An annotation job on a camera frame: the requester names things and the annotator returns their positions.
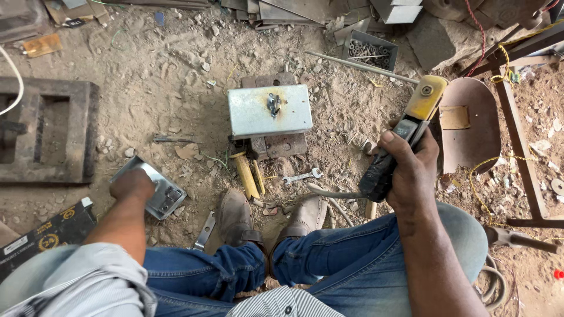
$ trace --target green wire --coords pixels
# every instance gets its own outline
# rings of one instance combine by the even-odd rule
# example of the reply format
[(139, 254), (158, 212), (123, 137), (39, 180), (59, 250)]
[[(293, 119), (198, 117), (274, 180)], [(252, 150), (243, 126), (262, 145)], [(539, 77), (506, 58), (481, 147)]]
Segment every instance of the green wire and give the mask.
[(121, 31), (127, 31), (127, 30), (128, 30), (128, 29), (119, 29), (119, 30), (116, 32), (116, 34), (113, 35), (113, 37), (112, 37), (112, 42), (110, 43), (110, 45), (111, 45), (112, 47), (117, 48), (117, 49), (120, 50), (120, 51), (126, 51), (127, 49), (121, 49), (121, 48), (119, 48), (119, 47), (117, 47), (117, 46), (114, 46), (114, 45), (113, 45), (113, 40), (116, 39), (116, 35), (118, 35)]
[(122, 9), (125, 9), (125, 7), (122, 6), (122, 5), (113, 5), (113, 4), (111, 4), (111, 3), (104, 3), (104, 2), (100, 2), (100, 1), (96, 1), (96, 0), (90, 0), (90, 1), (96, 2), (96, 3), (101, 3), (101, 4), (107, 5), (107, 6), (114, 6), (114, 7), (120, 7), (120, 8), (122, 8)]

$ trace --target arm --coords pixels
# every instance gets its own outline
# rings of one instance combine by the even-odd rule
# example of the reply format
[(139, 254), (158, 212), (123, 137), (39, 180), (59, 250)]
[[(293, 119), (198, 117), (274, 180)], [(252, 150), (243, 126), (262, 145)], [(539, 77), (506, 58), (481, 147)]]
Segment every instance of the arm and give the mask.
[(489, 316), (439, 218), (434, 195), (439, 146), (431, 131), (425, 131), (417, 153), (391, 131), (378, 145), (398, 162), (386, 201), (398, 219), (413, 316)]
[(126, 171), (110, 185), (116, 198), (108, 214), (88, 235), (84, 244), (97, 242), (122, 246), (140, 265), (145, 259), (145, 202), (155, 193), (155, 185), (144, 170)]

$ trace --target hand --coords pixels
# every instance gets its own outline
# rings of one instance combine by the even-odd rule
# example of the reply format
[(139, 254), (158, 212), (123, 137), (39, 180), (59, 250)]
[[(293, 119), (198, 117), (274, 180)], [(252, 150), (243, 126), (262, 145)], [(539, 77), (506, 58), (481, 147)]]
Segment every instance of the hand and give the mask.
[(155, 193), (155, 184), (144, 170), (127, 170), (109, 186), (109, 193), (117, 200), (129, 196), (148, 200)]
[(422, 210), (435, 204), (435, 178), (437, 177), (437, 157), (439, 145), (431, 135), (429, 128), (413, 153), (411, 147), (392, 131), (385, 131), (380, 136), (378, 146), (391, 154), (398, 166), (392, 177), (392, 189), (386, 196), (387, 203), (401, 217), (415, 210)]

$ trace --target striped shirt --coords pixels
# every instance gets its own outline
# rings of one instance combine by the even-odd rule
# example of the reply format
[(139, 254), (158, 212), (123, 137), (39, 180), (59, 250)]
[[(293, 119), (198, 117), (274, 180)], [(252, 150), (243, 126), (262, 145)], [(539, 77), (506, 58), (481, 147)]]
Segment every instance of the striped shirt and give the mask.
[[(0, 311), (6, 317), (153, 317), (157, 299), (147, 278), (119, 245), (61, 246), (33, 257), (0, 284)], [(307, 291), (284, 286), (238, 303), (227, 316), (342, 315)]]

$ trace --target knee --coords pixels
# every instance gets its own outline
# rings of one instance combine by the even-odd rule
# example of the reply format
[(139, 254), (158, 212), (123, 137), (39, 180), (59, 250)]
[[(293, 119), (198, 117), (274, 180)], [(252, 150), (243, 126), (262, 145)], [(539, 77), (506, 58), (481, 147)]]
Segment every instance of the knee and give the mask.
[(458, 207), (437, 202), (437, 209), (462, 270), (468, 280), (473, 282), (488, 253), (486, 233), (474, 217)]

